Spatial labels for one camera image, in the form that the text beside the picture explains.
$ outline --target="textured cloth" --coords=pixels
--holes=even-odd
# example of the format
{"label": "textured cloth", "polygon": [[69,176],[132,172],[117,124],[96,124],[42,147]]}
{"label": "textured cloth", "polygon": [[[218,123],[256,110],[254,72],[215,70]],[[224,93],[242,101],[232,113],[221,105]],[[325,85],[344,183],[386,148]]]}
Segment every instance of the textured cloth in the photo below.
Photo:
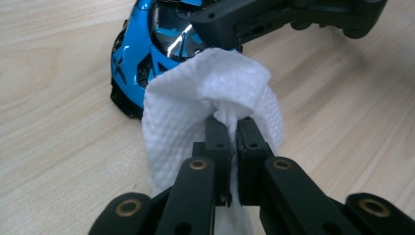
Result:
{"label": "textured cloth", "polygon": [[[207,49],[147,87],[143,133],[150,185],[157,195],[174,183],[182,162],[192,156],[193,142],[205,141],[205,119],[228,127],[235,147],[240,118],[254,118],[274,154],[283,138],[277,99],[267,83],[270,72],[238,52]],[[215,234],[253,234],[249,217],[238,202],[236,156],[232,160],[232,207],[216,208]]]}

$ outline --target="white cloth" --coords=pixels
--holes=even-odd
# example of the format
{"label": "white cloth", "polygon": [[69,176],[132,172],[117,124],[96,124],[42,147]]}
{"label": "white cloth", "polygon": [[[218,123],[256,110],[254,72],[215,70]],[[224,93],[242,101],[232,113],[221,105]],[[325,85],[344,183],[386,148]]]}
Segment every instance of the white cloth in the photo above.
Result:
{"label": "white cloth", "polygon": [[[238,52],[206,49],[150,82],[142,123],[155,195],[174,183],[182,162],[192,155],[193,142],[205,141],[205,119],[212,114],[228,127],[234,146],[237,120],[251,116],[278,153],[283,121],[267,85],[270,76],[260,63]],[[232,162],[232,207],[216,208],[215,234],[253,234],[238,202],[235,156]]]}

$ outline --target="toy car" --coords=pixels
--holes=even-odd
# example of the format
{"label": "toy car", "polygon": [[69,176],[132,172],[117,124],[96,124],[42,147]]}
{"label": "toy car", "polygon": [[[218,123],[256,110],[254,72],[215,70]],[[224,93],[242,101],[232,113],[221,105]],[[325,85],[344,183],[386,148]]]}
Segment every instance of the toy car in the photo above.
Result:
{"label": "toy car", "polygon": [[197,0],[139,0],[134,5],[111,55],[111,98],[126,115],[141,118],[147,84],[206,49],[187,20],[201,7]]}

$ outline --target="light wood surface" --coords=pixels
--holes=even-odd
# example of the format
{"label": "light wood surface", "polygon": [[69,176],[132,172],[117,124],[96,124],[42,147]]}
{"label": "light wood surface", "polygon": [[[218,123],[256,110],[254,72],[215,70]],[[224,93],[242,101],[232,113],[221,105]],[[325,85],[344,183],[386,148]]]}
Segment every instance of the light wood surface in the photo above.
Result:
{"label": "light wood surface", "polygon": [[[150,194],[141,123],[110,100],[110,53],[134,0],[0,1],[0,234],[86,234],[114,197]],[[289,26],[245,45],[281,105],[281,156],[343,202],[415,217],[415,4],[363,39]],[[263,234],[250,209],[256,234]]]}

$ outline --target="wooden table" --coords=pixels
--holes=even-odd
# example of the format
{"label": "wooden table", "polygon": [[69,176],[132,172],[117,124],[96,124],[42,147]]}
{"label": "wooden table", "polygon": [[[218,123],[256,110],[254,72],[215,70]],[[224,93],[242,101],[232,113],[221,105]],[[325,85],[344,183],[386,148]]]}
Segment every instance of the wooden table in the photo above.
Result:
{"label": "wooden table", "polygon": [[[141,123],[110,100],[111,48],[133,4],[0,2],[0,234],[86,234],[114,197],[151,194]],[[412,217],[414,12],[390,1],[363,39],[285,26],[244,52],[272,71],[281,156],[339,201],[370,192]]]}

